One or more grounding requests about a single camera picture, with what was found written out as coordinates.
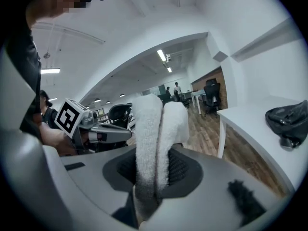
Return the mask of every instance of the white desk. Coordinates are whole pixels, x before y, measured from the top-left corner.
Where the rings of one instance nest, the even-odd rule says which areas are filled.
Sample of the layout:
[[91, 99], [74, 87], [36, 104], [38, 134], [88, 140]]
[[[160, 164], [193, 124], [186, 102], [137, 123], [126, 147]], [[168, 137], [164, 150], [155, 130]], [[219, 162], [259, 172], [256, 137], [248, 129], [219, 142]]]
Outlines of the white desk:
[[280, 146], [279, 136], [265, 121], [268, 110], [297, 103], [300, 102], [269, 96], [241, 107], [217, 111], [220, 115], [218, 157], [221, 158], [224, 151], [228, 124], [254, 147], [286, 190], [297, 190], [308, 168], [308, 138], [298, 148], [288, 151]]
[[192, 95], [193, 107], [195, 107], [194, 98], [196, 98], [196, 102], [197, 102], [198, 110], [199, 110], [199, 115], [201, 115], [200, 104], [199, 104], [199, 97], [202, 96], [202, 95], [205, 95], [205, 91], [204, 90], [199, 90], [199, 91], [196, 91], [196, 92], [192, 92], [191, 95]]

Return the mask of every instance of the ceiling light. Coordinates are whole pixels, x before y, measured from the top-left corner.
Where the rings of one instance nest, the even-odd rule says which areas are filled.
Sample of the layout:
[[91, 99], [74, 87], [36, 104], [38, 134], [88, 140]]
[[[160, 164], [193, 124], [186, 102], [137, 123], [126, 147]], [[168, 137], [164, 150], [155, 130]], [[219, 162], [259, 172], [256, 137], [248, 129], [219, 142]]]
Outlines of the ceiling light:
[[59, 68], [42, 68], [41, 74], [57, 74], [60, 72]]
[[157, 53], [160, 56], [160, 58], [162, 59], [162, 61], [165, 62], [166, 58], [165, 58], [165, 55], [164, 55], [163, 51], [162, 50], [158, 50]]

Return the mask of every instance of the black bag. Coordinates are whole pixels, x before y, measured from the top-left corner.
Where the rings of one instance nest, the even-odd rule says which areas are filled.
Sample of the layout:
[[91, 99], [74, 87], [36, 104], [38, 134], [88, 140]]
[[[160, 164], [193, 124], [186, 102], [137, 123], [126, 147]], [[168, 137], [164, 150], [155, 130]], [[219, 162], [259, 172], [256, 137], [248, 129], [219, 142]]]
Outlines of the black bag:
[[267, 124], [280, 136], [280, 145], [295, 148], [308, 134], [308, 101], [274, 108], [265, 113]]

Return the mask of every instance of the white ceiling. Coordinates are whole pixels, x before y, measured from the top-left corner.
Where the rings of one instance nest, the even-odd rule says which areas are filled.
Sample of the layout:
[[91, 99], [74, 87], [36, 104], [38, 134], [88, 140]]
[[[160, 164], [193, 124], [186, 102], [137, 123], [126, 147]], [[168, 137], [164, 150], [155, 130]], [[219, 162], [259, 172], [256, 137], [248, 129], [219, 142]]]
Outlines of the white ceiling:
[[[119, 32], [127, 30], [134, 22], [146, 20], [153, 14], [172, 11], [173, 8], [180, 8], [185, 13], [185, 7], [195, 6], [195, 3], [196, 0], [93, 0], [85, 9], [74, 9], [57, 18], [40, 20], [33, 28], [33, 38], [41, 56], [42, 67], [61, 68], [60, 74], [42, 75], [41, 88], [49, 96], [57, 97], [60, 103], [64, 98], [74, 98], [76, 92], [88, 84], [90, 74], [102, 65], [99, 56], [114, 42]], [[184, 42], [164, 49], [164, 53], [191, 48], [193, 42]], [[51, 54], [48, 61], [43, 58], [47, 50]], [[191, 53], [188, 50], [174, 55], [170, 63], [172, 69], [176, 71], [185, 67]], [[118, 86], [164, 71], [168, 73], [154, 52], [114, 74], [112, 81], [108, 79], [102, 86], [91, 90], [83, 103], [90, 102], [97, 95], [110, 97]]]
[[[193, 57], [193, 47], [196, 40], [190, 40], [172, 46], [163, 48], [164, 54], [171, 54], [171, 61], [166, 63], [171, 67], [173, 73], [187, 67]], [[102, 84], [99, 84], [90, 92], [88, 97], [82, 101], [82, 104], [88, 105], [93, 103], [96, 98], [100, 98], [102, 103], [114, 101], [119, 98], [119, 94], [132, 94], [131, 86], [138, 86], [140, 80], [152, 78], [155, 75], [171, 75], [163, 65], [161, 58], [156, 51], [139, 59], [126, 68], [113, 74]]]

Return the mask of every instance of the folded towel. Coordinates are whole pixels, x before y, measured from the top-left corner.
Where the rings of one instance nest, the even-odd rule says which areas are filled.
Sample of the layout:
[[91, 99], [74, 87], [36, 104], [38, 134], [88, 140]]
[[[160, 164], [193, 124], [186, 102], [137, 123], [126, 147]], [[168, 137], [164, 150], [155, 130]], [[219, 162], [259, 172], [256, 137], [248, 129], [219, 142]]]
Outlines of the folded towel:
[[163, 104], [153, 95], [136, 98], [132, 111], [136, 118], [136, 185], [135, 206], [143, 220], [157, 208], [155, 192], [156, 148]]
[[175, 143], [186, 142], [189, 138], [188, 114], [182, 103], [166, 103], [159, 128], [156, 165], [156, 194], [168, 185], [168, 151]]

